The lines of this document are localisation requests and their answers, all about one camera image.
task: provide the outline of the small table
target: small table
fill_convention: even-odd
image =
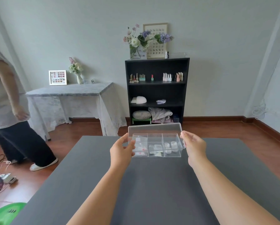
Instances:
[[[30,126],[43,138],[69,117],[100,119],[103,136],[118,136],[127,121],[114,83],[52,85],[27,92]]]
[[[65,225],[108,171],[117,139],[83,136],[11,225]],[[239,139],[205,140],[210,161],[280,220],[280,180],[265,164]],[[179,158],[132,158],[111,224],[219,224],[187,160],[185,149]]]

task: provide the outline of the white shirt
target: white shirt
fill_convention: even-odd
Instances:
[[[18,91],[19,91],[19,101],[20,101],[20,105],[23,106],[24,110],[26,113],[29,113],[28,110],[28,99],[25,95],[25,90],[23,89],[23,86],[19,80],[19,77],[16,73],[15,68],[13,67],[13,65],[2,55],[2,53],[0,52],[0,60],[3,60],[4,62],[6,62],[11,70],[13,71],[14,74],[14,78],[18,87]],[[0,129],[2,128],[7,128],[10,127],[12,125],[17,124],[18,119],[14,116],[13,112],[12,112],[12,107],[11,107],[11,103],[9,101],[8,98],[8,94],[1,82],[0,79]]]

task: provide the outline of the white vase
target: white vase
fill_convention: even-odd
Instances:
[[[79,85],[83,84],[83,79],[81,78],[81,74],[79,73],[76,76],[77,76],[77,79],[78,79],[78,84]]]

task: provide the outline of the person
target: person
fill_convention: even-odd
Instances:
[[[197,135],[182,131],[188,163],[221,225],[280,225],[280,222],[257,202],[229,181],[206,157],[206,142]],[[135,141],[127,147],[125,134],[110,149],[111,166],[67,225],[110,224],[123,174],[131,162]]]
[[[58,161],[45,141],[29,126],[28,100],[13,65],[0,52],[0,145],[10,163],[25,158],[41,170]]]

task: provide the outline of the clear acrylic box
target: clear acrylic box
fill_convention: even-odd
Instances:
[[[129,141],[135,140],[134,157],[181,157],[185,148],[180,123],[129,126]]]

